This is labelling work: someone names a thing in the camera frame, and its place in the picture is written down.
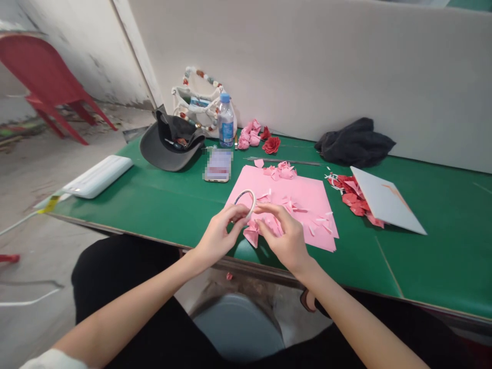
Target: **tape roll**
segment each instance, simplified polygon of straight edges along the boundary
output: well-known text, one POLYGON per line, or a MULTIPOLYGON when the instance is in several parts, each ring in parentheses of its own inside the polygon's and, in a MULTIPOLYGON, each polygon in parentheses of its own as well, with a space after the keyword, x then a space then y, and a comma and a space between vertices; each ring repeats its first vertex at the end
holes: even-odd
POLYGON ((236 198, 236 201, 234 201, 234 205, 237 204, 237 202, 239 201, 239 199, 246 193, 250 193, 251 196, 253 196, 253 204, 251 205, 251 209, 250 209, 250 212, 248 213, 248 215, 246 216, 247 219, 249 219, 251 217, 251 214, 253 213, 253 210, 255 210, 255 207, 256 207, 256 196, 255 196, 255 193, 251 190, 244 190, 242 191, 239 196, 236 198))

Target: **hand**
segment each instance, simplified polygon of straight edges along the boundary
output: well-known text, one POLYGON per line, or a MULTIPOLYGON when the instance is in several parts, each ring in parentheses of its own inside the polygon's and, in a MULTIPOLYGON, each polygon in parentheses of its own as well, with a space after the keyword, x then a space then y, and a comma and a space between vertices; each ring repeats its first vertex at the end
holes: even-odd
POLYGON ((280 262, 294 275, 308 269, 313 259, 306 249, 302 224, 280 205, 257 203, 254 212, 255 214, 271 213, 280 221, 284 234, 282 237, 276 237, 264 221, 256 220, 263 237, 280 262))
POLYGON ((200 268, 205 270, 218 262, 236 243, 239 233, 248 223, 249 209, 240 205, 227 205, 220 213, 214 215, 205 230, 200 243, 188 252, 199 260, 200 268), (234 222, 234 227, 227 233, 227 225, 234 222))

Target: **left hand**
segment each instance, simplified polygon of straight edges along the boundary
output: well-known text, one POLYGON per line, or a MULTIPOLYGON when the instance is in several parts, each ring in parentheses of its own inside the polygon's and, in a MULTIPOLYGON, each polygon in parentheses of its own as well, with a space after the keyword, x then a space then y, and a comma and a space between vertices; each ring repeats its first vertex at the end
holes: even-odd
POLYGON ((249 209, 240 205, 227 205, 220 213, 214 215, 205 230, 200 243, 192 252, 198 258, 200 267, 205 270, 218 262, 236 243, 237 237, 249 219, 249 209), (227 233, 227 225, 233 221, 234 227, 227 233))

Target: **blue bottle label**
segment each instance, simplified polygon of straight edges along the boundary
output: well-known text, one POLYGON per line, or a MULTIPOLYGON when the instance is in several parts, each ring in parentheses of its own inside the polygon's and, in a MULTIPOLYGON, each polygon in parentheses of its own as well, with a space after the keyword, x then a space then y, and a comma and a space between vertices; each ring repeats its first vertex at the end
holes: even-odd
POLYGON ((222 141, 232 142, 234 139, 234 122, 222 123, 222 141))

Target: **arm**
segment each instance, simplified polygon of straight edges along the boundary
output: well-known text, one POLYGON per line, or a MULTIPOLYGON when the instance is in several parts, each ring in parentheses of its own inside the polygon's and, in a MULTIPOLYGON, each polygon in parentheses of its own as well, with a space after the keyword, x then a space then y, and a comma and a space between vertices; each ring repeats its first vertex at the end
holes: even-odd
POLYGON ((428 367, 309 256, 301 223, 281 206, 258 204, 255 213, 264 212, 275 215, 284 231, 284 235, 277 238, 263 221, 257 221, 270 248, 292 274, 316 296, 366 367, 428 367))
POLYGON ((248 209, 225 207, 215 215, 200 243, 155 277, 102 307, 67 333, 53 348, 84 362, 104 367, 140 331, 150 318, 188 280, 215 264, 236 243, 246 225, 248 209), (230 233, 226 227, 236 221, 230 233))

